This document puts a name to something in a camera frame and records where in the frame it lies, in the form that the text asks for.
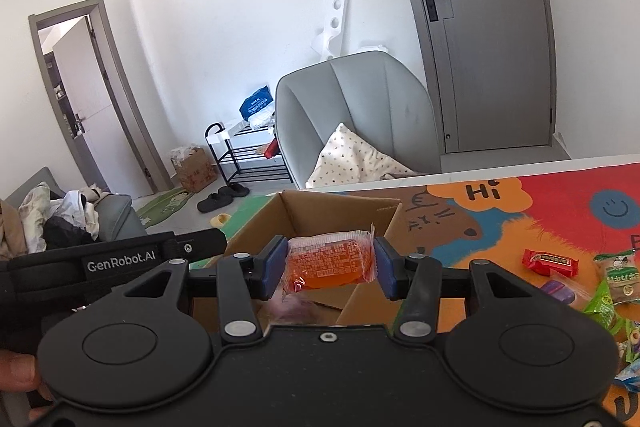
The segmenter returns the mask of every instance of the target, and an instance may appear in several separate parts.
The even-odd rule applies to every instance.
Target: doorway
[[[548,0],[411,1],[441,153],[550,145]]]
[[[133,198],[171,188],[130,92],[103,0],[29,20],[44,86],[85,182]]]

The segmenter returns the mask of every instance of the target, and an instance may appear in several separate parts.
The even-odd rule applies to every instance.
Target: black shoe
[[[231,182],[225,187],[220,187],[218,194],[221,196],[231,196],[233,198],[244,198],[249,194],[249,189],[239,183]]]
[[[198,210],[203,214],[206,214],[207,212],[213,212],[214,210],[218,210],[223,206],[227,206],[228,204],[233,203],[233,201],[234,198],[232,198],[231,196],[216,194],[215,192],[212,192],[205,199],[198,202]]]

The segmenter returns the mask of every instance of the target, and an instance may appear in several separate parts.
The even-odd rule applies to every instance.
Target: human hand
[[[35,391],[46,400],[52,400],[47,386],[42,383],[38,373],[36,358],[0,350],[0,391],[8,393],[28,393]],[[47,412],[47,407],[31,409],[29,420],[33,421]]]

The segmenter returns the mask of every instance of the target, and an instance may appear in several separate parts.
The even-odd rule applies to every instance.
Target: orange speech bubble
[[[522,212],[533,203],[531,196],[522,190],[522,183],[517,178],[429,185],[427,191],[439,198],[452,199],[473,212],[489,208]]]

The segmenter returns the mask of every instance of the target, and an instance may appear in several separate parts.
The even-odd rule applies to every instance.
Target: gray chair
[[[440,172],[427,90],[384,52],[334,58],[288,74],[276,88],[276,135],[299,188],[340,123],[413,171]]]
[[[18,208],[29,191],[42,182],[47,182],[51,192],[54,194],[60,197],[65,196],[66,192],[58,187],[58,183],[56,183],[49,168],[43,167],[7,197],[5,201],[14,208]],[[98,212],[98,225],[100,226],[98,238],[101,241],[116,241],[118,239],[146,235],[145,227],[142,226],[140,218],[131,206],[131,196],[110,194],[95,206],[95,210]]]

